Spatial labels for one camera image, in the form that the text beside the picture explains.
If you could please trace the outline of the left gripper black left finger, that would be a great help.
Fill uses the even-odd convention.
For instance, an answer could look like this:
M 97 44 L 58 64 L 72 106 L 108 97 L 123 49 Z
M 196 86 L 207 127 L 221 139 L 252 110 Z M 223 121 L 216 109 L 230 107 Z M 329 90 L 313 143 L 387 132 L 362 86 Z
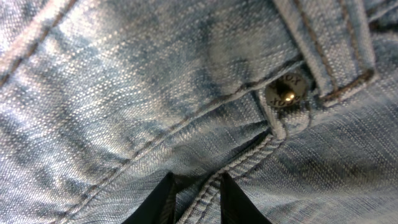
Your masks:
M 169 172 L 123 224 L 175 224 L 177 186 Z

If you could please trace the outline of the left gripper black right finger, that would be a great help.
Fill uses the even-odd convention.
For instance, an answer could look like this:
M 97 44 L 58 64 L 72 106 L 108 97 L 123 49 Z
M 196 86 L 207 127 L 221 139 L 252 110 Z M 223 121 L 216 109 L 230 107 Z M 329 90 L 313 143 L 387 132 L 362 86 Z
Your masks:
M 271 224 L 226 172 L 220 184 L 221 224 Z

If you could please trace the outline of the light blue denim shorts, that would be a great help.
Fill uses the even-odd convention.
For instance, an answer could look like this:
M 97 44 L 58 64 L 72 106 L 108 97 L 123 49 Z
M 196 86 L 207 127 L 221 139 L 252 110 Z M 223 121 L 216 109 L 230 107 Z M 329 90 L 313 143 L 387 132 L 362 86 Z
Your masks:
M 396 1 L 2 1 L 1 222 L 397 222 Z

